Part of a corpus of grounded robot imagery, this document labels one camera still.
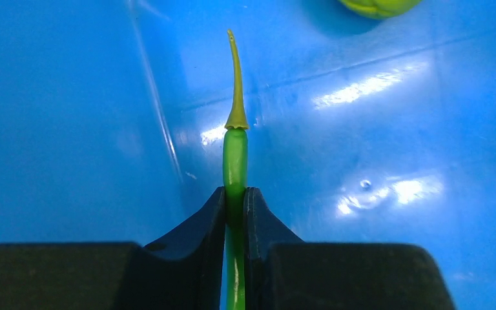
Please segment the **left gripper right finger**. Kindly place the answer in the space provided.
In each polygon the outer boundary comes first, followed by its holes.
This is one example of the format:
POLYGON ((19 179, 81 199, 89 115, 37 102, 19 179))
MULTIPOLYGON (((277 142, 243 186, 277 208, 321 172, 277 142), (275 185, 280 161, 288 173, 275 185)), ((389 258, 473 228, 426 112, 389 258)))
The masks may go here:
POLYGON ((433 257, 406 243, 306 242, 256 187, 243 201, 248 309, 454 309, 433 257))

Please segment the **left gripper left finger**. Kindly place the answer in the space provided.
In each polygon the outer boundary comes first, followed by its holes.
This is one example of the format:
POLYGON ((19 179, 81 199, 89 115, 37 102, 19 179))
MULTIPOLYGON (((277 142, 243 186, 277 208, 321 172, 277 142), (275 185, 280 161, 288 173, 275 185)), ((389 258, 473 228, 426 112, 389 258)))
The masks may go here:
POLYGON ((218 309, 225 191, 135 242, 0 243, 0 309, 218 309))

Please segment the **green chili pepper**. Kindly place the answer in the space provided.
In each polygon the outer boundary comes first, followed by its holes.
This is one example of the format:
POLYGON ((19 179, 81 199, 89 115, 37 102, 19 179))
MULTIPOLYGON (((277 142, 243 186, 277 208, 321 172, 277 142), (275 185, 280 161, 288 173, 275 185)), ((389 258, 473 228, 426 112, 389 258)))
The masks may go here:
POLYGON ((245 276, 243 245, 243 199, 247 188, 247 130, 249 125, 243 102, 242 68, 232 30, 227 31, 233 63, 232 107, 225 123, 223 137, 223 185, 227 230, 226 309, 245 309, 245 276))

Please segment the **blue plastic bin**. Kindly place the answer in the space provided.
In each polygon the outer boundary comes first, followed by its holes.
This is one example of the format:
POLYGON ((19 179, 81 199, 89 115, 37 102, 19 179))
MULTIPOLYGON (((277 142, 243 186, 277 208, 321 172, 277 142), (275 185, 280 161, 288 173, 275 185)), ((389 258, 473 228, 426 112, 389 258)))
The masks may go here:
POLYGON ((0 242, 149 243, 222 184, 308 242, 402 242, 496 309, 496 1, 0 1, 0 242))

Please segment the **green lime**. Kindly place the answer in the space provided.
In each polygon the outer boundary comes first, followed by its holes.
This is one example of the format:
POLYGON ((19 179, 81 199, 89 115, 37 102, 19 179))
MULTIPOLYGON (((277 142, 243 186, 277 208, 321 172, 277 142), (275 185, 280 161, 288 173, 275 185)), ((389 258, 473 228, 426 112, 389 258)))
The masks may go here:
POLYGON ((339 0, 348 10, 370 19, 389 19, 416 7, 421 0, 339 0))

